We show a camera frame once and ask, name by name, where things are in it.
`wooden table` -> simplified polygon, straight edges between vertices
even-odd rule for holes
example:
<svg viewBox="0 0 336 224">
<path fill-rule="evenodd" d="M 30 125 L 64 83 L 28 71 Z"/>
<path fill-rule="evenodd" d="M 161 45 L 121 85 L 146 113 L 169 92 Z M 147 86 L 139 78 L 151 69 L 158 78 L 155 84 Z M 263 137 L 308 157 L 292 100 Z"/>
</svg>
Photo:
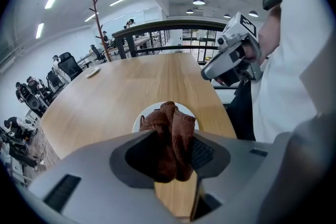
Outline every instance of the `wooden table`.
<svg viewBox="0 0 336 224">
<path fill-rule="evenodd" d="M 132 132 L 149 105 L 174 101 L 196 116 L 200 130 L 236 137 L 226 111 L 191 54 L 143 56 L 107 62 L 87 79 L 88 68 L 50 105 L 40 121 L 49 143 L 62 159 L 74 150 Z M 177 217 L 191 213 L 196 174 L 187 182 L 155 184 L 156 195 Z"/>
</svg>

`white plate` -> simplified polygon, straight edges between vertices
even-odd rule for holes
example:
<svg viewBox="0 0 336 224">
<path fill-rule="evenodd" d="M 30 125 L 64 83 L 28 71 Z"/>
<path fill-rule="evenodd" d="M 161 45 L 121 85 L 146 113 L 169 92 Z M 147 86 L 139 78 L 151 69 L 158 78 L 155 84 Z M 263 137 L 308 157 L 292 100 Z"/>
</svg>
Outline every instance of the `white plate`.
<svg viewBox="0 0 336 224">
<path fill-rule="evenodd" d="M 99 67 L 95 67 L 90 73 L 86 75 L 87 78 L 91 78 L 94 74 L 96 74 L 100 70 Z"/>
<path fill-rule="evenodd" d="M 149 114 L 151 114 L 155 109 L 160 109 L 160 106 L 165 103 L 165 102 L 159 102 L 159 103 L 156 103 L 156 104 L 153 104 L 153 105 L 150 105 L 149 107 L 147 107 L 146 109 L 144 109 L 140 114 L 139 116 L 137 117 L 137 119 L 135 120 L 135 123 L 133 125 L 133 133 L 136 133 L 139 131 L 140 129 L 140 118 L 141 118 L 141 115 L 143 115 L 144 117 L 147 117 Z M 189 116 L 193 116 L 194 118 L 195 115 L 188 109 L 186 108 L 184 105 L 182 104 L 179 104 L 179 103 L 175 103 L 175 105 L 179 108 L 179 110 L 186 114 L 186 115 L 189 115 Z M 196 130 L 199 130 L 199 127 L 198 127 L 198 122 L 197 122 L 197 119 L 195 120 L 195 129 Z"/>
</svg>

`black railing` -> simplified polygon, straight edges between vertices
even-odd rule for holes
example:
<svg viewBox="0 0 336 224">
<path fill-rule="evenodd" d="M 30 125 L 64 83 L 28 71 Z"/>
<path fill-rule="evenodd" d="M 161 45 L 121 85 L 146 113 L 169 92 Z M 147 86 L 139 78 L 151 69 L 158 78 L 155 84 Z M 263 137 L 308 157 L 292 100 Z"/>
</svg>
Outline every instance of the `black railing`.
<svg viewBox="0 0 336 224">
<path fill-rule="evenodd" d="M 117 44 L 119 50 L 119 55 L 121 59 L 126 58 L 126 53 L 129 52 L 131 57 L 137 57 L 148 52 L 153 51 L 162 51 L 162 50 L 171 50 L 171 49 L 211 49 L 217 50 L 217 46 L 166 46 L 167 41 L 170 39 L 171 29 L 203 29 L 203 30 L 214 30 L 214 31 L 223 31 L 226 24 L 209 22 L 204 20 L 165 20 L 161 22 L 148 23 L 143 25 L 134 26 L 128 29 L 115 32 L 113 37 Z M 158 31 L 159 40 L 153 41 L 152 32 Z M 137 49 L 138 45 L 135 46 L 133 35 L 140 35 L 144 33 L 149 33 L 150 39 L 150 48 L 147 47 L 147 44 L 143 44 L 143 48 Z M 128 49 L 124 49 L 124 40 L 126 39 L 128 44 Z M 155 44 L 160 41 L 160 46 L 155 47 Z"/>
</svg>

